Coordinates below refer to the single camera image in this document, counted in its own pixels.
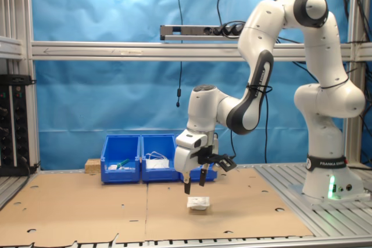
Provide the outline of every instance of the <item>cardboard surface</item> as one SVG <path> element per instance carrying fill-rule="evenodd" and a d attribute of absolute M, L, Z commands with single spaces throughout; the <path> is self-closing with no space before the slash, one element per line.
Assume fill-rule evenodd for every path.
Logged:
<path fill-rule="evenodd" d="M 102 185 L 99 175 L 40 174 L 0 211 L 0 246 L 110 242 L 117 234 L 117 243 L 312 234 L 253 169 L 192 184 L 191 196 L 210 197 L 210 207 L 188 209 L 180 182 Z"/>
<path fill-rule="evenodd" d="M 102 185 L 100 175 L 38 175 L 0 211 L 0 246 L 110 242 L 117 234 L 142 242 L 146 190 L 145 184 Z"/>
<path fill-rule="evenodd" d="M 205 211 L 186 207 L 187 195 L 181 183 L 149 184 L 146 239 L 312 235 L 254 169 L 232 170 L 221 178 L 205 187 L 191 185 L 191 196 L 210 197 L 210 207 Z"/>

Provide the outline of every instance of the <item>green object in bin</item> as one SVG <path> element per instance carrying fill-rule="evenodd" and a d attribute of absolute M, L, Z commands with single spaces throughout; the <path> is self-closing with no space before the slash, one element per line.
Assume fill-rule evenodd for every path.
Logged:
<path fill-rule="evenodd" d="M 124 161 L 122 161 L 121 163 L 119 163 L 118 165 L 116 165 L 116 169 L 120 169 L 120 167 L 124 166 L 126 163 L 129 162 L 129 159 L 125 159 Z"/>

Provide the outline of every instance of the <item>metal table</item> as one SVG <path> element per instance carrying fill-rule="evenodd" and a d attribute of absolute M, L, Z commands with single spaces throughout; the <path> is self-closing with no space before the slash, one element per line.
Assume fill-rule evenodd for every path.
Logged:
<path fill-rule="evenodd" d="M 74 243 L 69 248 L 121 248 L 157 246 L 176 247 L 372 247 L 372 202 L 340 203 L 310 209 L 291 190 L 291 185 L 303 184 L 306 175 L 302 163 L 239 165 L 238 168 L 254 168 L 281 196 L 282 200 L 313 232 L 314 236 L 287 238 L 246 239 L 197 239 L 147 241 L 143 243 Z M 354 170 L 366 184 L 372 182 L 372 172 Z M 68 173 L 73 171 L 41 171 L 41 173 Z M 0 178 L 0 204 L 13 191 L 17 191 L 25 178 Z"/>

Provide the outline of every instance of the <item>blue storage bin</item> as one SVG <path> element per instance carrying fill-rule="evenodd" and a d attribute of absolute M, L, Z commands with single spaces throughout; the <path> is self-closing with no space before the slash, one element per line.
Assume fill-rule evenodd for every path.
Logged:
<path fill-rule="evenodd" d="M 191 181 L 200 181 L 200 171 L 202 166 L 199 166 L 198 168 L 195 168 L 190 171 L 190 178 Z M 217 178 L 217 171 L 212 170 L 212 165 L 209 166 L 207 171 L 207 176 L 205 178 L 205 181 L 213 181 Z"/>
<path fill-rule="evenodd" d="M 140 181 L 140 135 L 107 135 L 101 154 L 101 180 L 104 183 Z M 109 170 L 129 159 L 123 167 L 133 170 Z"/>
<path fill-rule="evenodd" d="M 142 180 L 149 181 L 179 181 L 180 173 L 174 169 L 174 153 L 176 152 L 176 138 L 173 134 L 142 135 Z M 147 153 L 156 151 L 169 160 L 169 168 L 146 168 Z"/>

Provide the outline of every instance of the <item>blue curtain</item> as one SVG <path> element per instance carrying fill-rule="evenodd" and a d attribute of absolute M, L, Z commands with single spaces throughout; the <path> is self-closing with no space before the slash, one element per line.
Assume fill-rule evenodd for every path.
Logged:
<path fill-rule="evenodd" d="M 184 24 L 219 24 L 217 0 L 180 0 Z M 261 0 L 220 0 L 223 22 L 246 20 Z M 342 0 L 327 0 L 346 41 Z M 37 41 L 159 42 L 161 24 L 181 24 L 177 0 L 32 0 Z M 302 41 L 300 31 L 283 37 Z M 179 134 L 187 123 L 191 90 L 214 84 L 240 98 L 245 62 L 184 62 L 181 106 L 176 107 L 179 62 L 37 61 L 41 166 L 83 168 L 99 158 L 107 134 Z M 290 62 L 276 62 L 269 93 L 267 158 L 305 161 L 307 129 L 294 93 L 313 82 Z M 264 162 L 265 116 L 249 135 L 234 135 L 237 163 Z M 230 131 L 218 126 L 220 152 L 232 154 Z"/>

